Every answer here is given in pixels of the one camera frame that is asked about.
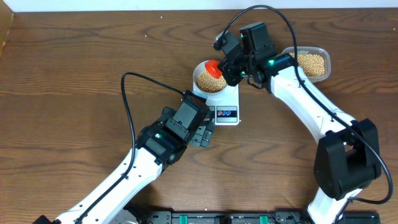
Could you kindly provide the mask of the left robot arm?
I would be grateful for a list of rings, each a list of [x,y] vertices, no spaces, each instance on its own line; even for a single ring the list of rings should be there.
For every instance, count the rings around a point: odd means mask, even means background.
[[[214,106],[165,107],[160,118],[139,133],[122,163],[88,196],[56,219],[41,215],[34,223],[110,223],[139,191],[176,163],[188,145],[209,145],[214,116]]]

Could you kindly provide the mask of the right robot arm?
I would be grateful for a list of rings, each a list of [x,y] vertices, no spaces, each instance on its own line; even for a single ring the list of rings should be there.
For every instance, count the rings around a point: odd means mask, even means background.
[[[307,213],[312,223],[337,222],[349,200],[381,175],[376,126],[335,106],[294,66],[292,53],[278,54],[265,23],[239,31],[239,38],[228,31],[216,37],[214,48],[225,54],[218,69],[230,86],[247,78],[265,88],[307,127],[318,144],[313,173],[319,186]]]

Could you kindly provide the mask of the red plastic measuring scoop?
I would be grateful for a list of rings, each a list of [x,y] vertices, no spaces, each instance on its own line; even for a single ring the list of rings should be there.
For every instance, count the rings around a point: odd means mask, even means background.
[[[208,60],[205,62],[206,71],[215,79],[223,76],[223,73],[218,68],[219,62],[217,60]]]

